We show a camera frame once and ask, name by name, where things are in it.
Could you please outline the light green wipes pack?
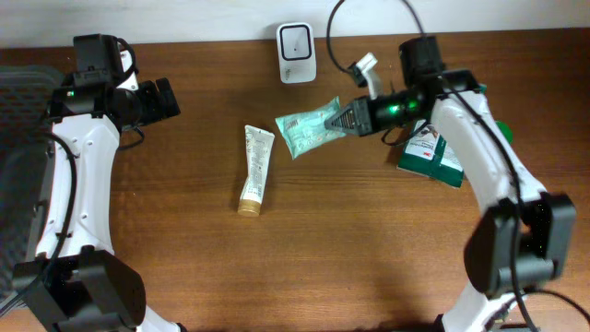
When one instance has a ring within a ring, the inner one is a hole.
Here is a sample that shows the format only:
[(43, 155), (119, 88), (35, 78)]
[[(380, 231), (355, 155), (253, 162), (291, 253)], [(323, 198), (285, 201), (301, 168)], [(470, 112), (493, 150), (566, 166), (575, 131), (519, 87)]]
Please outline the light green wipes pack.
[(289, 114), (275, 119), (277, 128), (294, 160), (312, 149), (346, 136), (345, 133), (325, 128), (325, 121), (339, 110), (339, 98), (334, 97), (316, 110)]

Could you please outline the green glove package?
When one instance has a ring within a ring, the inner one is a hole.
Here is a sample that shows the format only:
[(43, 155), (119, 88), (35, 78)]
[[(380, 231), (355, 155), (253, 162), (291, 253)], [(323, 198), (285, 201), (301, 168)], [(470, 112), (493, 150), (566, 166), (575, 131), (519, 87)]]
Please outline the green glove package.
[(460, 188), (464, 169), (446, 140), (432, 124), (419, 120), (413, 130), (418, 133), (404, 145), (397, 168)]

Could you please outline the white cream tube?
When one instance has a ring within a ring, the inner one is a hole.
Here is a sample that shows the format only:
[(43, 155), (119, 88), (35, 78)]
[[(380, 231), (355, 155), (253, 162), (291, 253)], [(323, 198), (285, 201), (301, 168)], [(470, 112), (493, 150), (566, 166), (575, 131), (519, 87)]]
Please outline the white cream tube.
[(271, 151), (275, 135), (266, 130), (246, 125), (247, 177), (240, 196), (238, 213), (246, 217), (260, 215)]

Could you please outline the green lid seasoning jar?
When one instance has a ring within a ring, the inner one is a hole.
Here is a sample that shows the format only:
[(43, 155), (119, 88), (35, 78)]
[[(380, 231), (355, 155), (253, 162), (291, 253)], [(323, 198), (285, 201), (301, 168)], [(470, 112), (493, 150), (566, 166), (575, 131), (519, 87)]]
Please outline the green lid seasoning jar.
[(513, 143), (513, 131), (511, 128), (504, 122), (496, 121), (496, 125), (500, 129), (502, 135), (506, 139), (509, 144)]

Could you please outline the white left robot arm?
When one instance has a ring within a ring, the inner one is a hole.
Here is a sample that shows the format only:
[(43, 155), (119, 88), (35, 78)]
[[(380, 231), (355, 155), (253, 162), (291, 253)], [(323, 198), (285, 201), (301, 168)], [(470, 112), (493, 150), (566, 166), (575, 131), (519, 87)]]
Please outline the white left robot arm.
[(77, 68), (47, 102), (23, 140), (45, 146), (48, 171), (31, 260), (18, 263), (3, 314), (26, 306), (49, 331), (178, 331), (148, 307), (140, 275), (118, 259), (109, 226), (112, 165), (121, 135), (180, 112), (166, 78), (139, 82), (136, 55), (123, 39), (74, 38)]

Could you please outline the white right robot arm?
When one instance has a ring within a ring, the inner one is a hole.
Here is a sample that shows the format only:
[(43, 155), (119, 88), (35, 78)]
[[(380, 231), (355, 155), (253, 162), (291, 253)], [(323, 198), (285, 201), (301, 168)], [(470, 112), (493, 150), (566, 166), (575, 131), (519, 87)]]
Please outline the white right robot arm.
[(402, 43), (406, 84), (385, 93), (367, 53), (346, 73), (369, 93), (325, 121), (325, 127), (367, 136), (422, 120), (446, 140), (471, 183), (481, 219), (464, 250), (468, 282), (433, 331), (490, 331), (514, 307), (526, 330), (530, 293), (565, 268), (576, 210), (565, 194), (552, 194), (518, 159), (494, 121), (483, 88), (467, 69), (447, 69), (435, 37)]

